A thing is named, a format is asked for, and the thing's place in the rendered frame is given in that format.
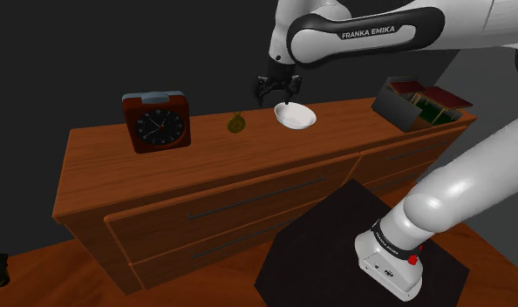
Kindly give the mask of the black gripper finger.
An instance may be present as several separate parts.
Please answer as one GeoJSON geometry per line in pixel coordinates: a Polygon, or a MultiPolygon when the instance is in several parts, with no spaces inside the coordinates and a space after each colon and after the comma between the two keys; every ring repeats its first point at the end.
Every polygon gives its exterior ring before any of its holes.
{"type": "Polygon", "coordinates": [[[258,101],[258,105],[262,107],[264,96],[271,91],[271,79],[269,77],[257,76],[253,93],[258,101]]]}
{"type": "Polygon", "coordinates": [[[302,78],[295,74],[291,77],[290,81],[285,86],[284,104],[288,105],[291,98],[299,93],[301,87],[302,78]]]}

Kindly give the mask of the wooden chest of drawers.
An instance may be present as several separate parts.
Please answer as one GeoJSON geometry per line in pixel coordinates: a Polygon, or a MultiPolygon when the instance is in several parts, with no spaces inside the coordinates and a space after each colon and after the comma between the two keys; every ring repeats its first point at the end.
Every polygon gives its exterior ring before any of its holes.
{"type": "Polygon", "coordinates": [[[349,180],[380,193],[416,179],[474,116],[404,133],[370,99],[312,106],[291,130],[270,109],[190,120],[188,147],[137,154],[123,125],[70,132],[52,216],[126,294],[270,240],[349,180]]]}

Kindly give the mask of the small gold round ornament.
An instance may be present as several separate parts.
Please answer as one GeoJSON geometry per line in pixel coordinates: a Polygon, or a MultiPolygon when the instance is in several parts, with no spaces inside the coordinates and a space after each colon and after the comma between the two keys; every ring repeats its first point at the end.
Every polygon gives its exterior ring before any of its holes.
{"type": "Polygon", "coordinates": [[[239,133],[246,126],[246,120],[243,118],[242,113],[234,113],[231,119],[228,121],[227,129],[231,133],[239,133]]]}

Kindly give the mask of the red square alarm clock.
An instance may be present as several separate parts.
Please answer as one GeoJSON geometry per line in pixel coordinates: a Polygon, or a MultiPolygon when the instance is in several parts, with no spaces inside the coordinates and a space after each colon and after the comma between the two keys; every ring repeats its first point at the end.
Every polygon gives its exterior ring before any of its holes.
{"type": "Polygon", "coordinates": [[[135,153],[191,144],[189,104],[183,92],[127,93],[121,106],[135,153]]]}

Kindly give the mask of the white bowl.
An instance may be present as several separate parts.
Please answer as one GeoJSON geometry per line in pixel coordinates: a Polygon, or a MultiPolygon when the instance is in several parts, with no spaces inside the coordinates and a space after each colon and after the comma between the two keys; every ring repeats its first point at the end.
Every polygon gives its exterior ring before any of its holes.
{"type": "Polygon", "coordinates": [[[309,107],[295,102],[277,104],[274,113],[280,124],[293,130],[306,129],[317,121],[316,114],[309,107]]]}

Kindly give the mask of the dark open box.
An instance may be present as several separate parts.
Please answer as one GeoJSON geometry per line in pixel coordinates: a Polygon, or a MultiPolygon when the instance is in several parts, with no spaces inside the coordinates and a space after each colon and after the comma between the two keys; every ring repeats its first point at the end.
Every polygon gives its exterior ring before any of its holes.
{"type": "Polygon", "coordinates": [[[423,86],[415,76],[400,76],[385,81],[371,108],[408,133],[452,123],[472,105],[441,87],[423,86]]]}

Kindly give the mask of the dark robot stand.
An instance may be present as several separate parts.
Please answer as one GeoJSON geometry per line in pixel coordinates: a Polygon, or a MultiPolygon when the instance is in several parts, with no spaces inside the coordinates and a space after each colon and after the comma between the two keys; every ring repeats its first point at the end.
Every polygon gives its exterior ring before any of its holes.
{"type": "Polygon", "coordinates": [[[268,307],[456,307],[468,268],[426,241],[419,294],[403,302],[358,266],[357,235],[389,207],[357,181],[345,183],[282,229],[255,282],[268,307]]]}

